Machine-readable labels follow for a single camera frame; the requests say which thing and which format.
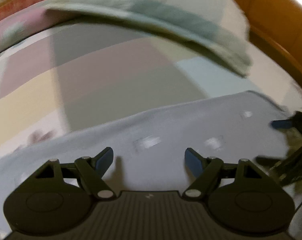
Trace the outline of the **wooden headboard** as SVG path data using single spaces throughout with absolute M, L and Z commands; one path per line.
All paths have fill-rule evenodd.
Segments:
M 235 0 L 250 23 L 250 42 L 302 88 L 302 0 Z

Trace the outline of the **purple floral rolled quilt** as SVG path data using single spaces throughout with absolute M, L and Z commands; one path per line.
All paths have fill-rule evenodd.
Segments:
M 36 33 L 76 17 L 75 13 L 50 10 L 47 1 L 22 9 L 0 21 L 0 53 Z

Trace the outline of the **grey patterned pyjama trousers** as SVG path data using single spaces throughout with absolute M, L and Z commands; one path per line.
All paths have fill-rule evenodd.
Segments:
M 186 148 L 226 163 L 282 157 L 288 152 L 286 136 L 270 123 L 290 115 L 267 96 L 246 91 L 151 109 L 5 155 L 0 158 L 0 232 L 10 231 L 4 200 L 49 159 L 70 163 L 111 147 L 114 163 L 105 180 L 116 192 L 183 191 L 191 180 L 184 165 Z

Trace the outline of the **checked pastel pillow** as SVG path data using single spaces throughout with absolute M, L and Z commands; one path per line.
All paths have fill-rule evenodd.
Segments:
M 241 76 L 251 67 L 250 25 L 234 0 L 48 0 L 46 8 L 119 20 L 194 42 Z

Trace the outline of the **checked patchwork bed sheet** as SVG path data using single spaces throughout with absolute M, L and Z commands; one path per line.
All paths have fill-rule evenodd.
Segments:
M 302 111 L 302 89 L 253 45 L 247 77 L 204 48 L 90 19 L 0 54 L 0 158 L 151 109 L 254 91 Z

